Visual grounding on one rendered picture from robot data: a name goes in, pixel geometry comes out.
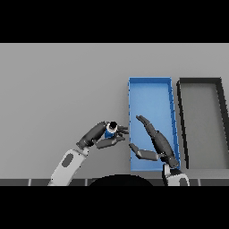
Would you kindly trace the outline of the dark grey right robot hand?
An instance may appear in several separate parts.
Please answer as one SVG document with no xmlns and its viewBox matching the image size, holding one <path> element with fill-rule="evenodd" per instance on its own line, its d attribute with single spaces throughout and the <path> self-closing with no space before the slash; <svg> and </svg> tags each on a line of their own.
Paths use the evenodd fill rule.
<svg viewBox="0 0 229 229">
<path fill-rule="evenodd" d="M 171 168 L 177 168 L 179 165 L 178 160 L 175 157 L 174 151 L 161 131 L 155 129 L 153 124 L 144 116 L 137 115 L 136 118 L 143 124 L 147 134 L 149 135 L 152 145 L 155 149 L 147 150 L 140 149 L 134 143 L 130 143 L 129 147 L 134 152 L 138 159 L 146 159 L 150 161 L 158 161 L 168 164 Z"/>
</svg>

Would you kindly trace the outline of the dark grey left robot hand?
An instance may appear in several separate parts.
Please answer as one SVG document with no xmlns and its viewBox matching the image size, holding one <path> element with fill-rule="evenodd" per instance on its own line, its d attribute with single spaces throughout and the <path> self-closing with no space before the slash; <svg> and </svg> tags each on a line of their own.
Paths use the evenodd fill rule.
<svg viewBox="0 0 229 229">
<path fill-rule="evenodd" d="M 96 124 L 77 143 L 80 149 L 96 146 L 98 149 L 114 146 L 117 142 L 125 140 L 124 134 L 128 134 L 128 128 L 117 124 L 117 131 L 113 138 L 105 138 L 105 121 Z"/>
</svg>

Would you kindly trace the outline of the blue pipe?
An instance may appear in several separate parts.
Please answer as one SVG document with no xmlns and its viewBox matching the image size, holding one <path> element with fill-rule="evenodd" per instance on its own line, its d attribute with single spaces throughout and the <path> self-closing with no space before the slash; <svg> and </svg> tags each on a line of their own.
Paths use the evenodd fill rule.
<svg viewBox="0 0 229 229">
<path fill-rule="evenodd" d="M 106 123 L 106 130 L 105 130 L 105 138 L 110 139 L 113 138 L 117 131 L 117 122 L 107 122 Z"/>
</svg>

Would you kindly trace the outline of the blue bin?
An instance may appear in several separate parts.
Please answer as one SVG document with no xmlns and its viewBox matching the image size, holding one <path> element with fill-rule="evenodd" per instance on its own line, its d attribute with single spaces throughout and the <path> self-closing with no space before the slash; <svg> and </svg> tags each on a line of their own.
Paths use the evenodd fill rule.
<svg viewBox="0 0 229 229">
<path fill-rule="evenodd" d="M 168 140 L 178 163 L 181 163 L 171 77 L 130 77 L 129 137 L 139 149 L 153 150 L 151 138 L 136 116 L 147 118 Z"/>
</svg>

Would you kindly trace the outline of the dark grey bin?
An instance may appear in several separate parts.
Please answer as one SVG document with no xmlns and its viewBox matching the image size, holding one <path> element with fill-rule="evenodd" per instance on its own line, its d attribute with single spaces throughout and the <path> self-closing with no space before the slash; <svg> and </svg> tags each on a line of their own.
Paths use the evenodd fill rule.
<svg viewBox="0 0 229 229">
<path fill-rule="evenodd" d="M 221 78 L 177 83 L 187 169 L 229 169 L 229 116 Z"/>
</svg>

